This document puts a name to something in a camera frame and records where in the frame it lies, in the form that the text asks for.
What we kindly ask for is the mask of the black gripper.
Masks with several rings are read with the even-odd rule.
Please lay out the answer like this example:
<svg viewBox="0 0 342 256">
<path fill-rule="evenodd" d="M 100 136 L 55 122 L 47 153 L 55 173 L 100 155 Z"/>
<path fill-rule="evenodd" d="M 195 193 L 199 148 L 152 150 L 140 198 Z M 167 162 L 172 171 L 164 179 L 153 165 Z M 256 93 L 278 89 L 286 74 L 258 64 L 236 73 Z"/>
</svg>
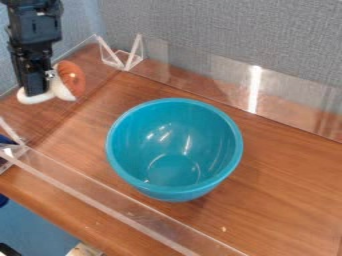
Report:
<svg viewBox="0 0 342 256">
<path fill-rule="evenodd" d="M 6 7 L 8 50 L 18 86 L 28 97 L 47 92 L 55 71 L 52 45 L 61 36 L 61 0 L 0 0 Z"/>
</svg>

